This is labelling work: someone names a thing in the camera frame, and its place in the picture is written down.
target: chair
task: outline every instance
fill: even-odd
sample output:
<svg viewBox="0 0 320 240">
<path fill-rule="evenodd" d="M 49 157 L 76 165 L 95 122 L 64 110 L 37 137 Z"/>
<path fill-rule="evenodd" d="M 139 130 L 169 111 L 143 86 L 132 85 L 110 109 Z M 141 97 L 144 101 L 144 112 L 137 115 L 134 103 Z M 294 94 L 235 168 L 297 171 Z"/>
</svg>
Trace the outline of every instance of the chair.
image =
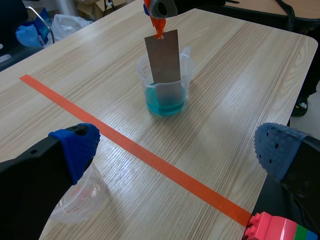
<svg viewBox="0 0 320 240">
<path fill-rule="evenodd" d="M 27 8 L 40 17 L 32 7 Z M 28 19 L 27 8 L 22 0 L 0 0 L 0 44 L 3 45 L 0 48 L 0 58 L 4 56 L 7 59 L 0 62 L 0 72 L 43 49 L 24 46 L 16 38 L 17 28 Z M 50 26 L 42 17 L 40 19 L 52 34 Z"/>
</svg>

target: plastic bag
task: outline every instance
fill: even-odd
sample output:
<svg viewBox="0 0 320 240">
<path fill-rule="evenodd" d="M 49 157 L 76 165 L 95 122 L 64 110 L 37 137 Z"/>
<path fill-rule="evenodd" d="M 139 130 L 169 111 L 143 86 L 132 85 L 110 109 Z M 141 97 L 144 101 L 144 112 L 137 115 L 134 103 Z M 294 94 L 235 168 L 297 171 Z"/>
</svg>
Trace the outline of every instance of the plastic bag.
<svg viewBox="0 0 320 240">
<path fill-rule="evenodd" d="M 64 39 L 65 37 L 75 33 L 76 31 L 83 29 L 91 24 L 92 21 L 84 20 L 79 16 L 69 16 L 63 14 L 56 14 L 53 18 L 51 29 L 53 31 L 55 42 Z M 48 35 L 49 44 L 52 44 L 52 36 Z"/>
<path fill-rule="evenodd" d="M 42 47 L 38 39 L 37 29 L 33 24 L 30 26 L 19 26 L 15 32 L 15 36 L 26 47 Z"/>
</svg>

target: orange tape line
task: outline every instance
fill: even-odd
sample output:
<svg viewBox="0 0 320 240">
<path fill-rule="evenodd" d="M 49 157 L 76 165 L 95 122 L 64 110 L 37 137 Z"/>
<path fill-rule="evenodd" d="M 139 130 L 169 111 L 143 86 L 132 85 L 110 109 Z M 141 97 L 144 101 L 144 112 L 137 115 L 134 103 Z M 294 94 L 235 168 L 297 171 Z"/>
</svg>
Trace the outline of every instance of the orange tape line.
<svg viewBox="0 0 320 240">
<path fill-rule="evenodd" d="M 165 175 L 167 178 L 179 184 L 184 189 L 193 193 L 206 203 L 210 204 L 215 209 L 229 216 L 242 226 L 247 226 L 247 223 L 249 222 L 249 219 L 251 217 L 250 212 L 244 210 L 224 196 L 221 196 L 219 193 L 205 186 L 201 182 L 197 181 L 193 177 L 161 159 L 157 155 L 148 151 L 126 136 L 122 135 L 120 132 L 106 125 L 96 117 L 92 116 L 82 108 L 78 107 L 63 96 L 43 85 L 33 77 L 24 75 L 20 77 L 20 79 L 82 122 L 95 125 L 100 130 L 100 133 L 102 135 L 104 135 L 132 155 L 136 156 L 137 158 L 148 164 L 150 167 L 154 168 L 161 174 Z"/>
</svg>

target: empty measuring cup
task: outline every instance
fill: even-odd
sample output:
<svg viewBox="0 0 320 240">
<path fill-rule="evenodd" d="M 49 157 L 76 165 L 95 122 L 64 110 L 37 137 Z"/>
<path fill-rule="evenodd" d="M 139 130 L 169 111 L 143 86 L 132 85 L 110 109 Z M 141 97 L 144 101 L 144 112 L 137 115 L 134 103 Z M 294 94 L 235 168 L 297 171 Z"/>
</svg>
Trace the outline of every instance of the empty measuring cup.
<svg viewBox="0 0 320 240">
<path fill-rule="evenodd" d="M 49 219 L 67 224 L 81 223 L 99 210 L 107 190 L 104 178 L 92 162 L 78 183 L 63 195 Z"/>
<path fill-rule="evenodd" d="M 162 116 L 179 112 L 186 104 L 189 83 L 194 70 L 195 64 L 190 58 L 190 48 L 187 46 L 180 53 L 180 80 L 154 84 L 148 55 L 143 56 L 136 65 L 136 72 L 141 78 L 148 108 Z"/>
</svg>

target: metal plate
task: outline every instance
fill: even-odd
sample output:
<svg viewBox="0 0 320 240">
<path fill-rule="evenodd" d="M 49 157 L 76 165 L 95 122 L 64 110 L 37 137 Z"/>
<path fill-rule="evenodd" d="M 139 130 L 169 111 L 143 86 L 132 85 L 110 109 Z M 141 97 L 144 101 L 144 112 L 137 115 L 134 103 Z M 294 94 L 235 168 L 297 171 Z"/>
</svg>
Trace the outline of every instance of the metal plate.
<svg viewBox="0 0 320 240">
<path fill-rule="evenodd" d="M 178 30 L 163 33 L 163 39 L 154 36 L 146 37 L 150 68 L 154 84 L 174 83 L 181 79 Z M 161 85 L 156 87 L 159 105 L 174 105 L 182 101 L 181 83 Z"/>
</svg>

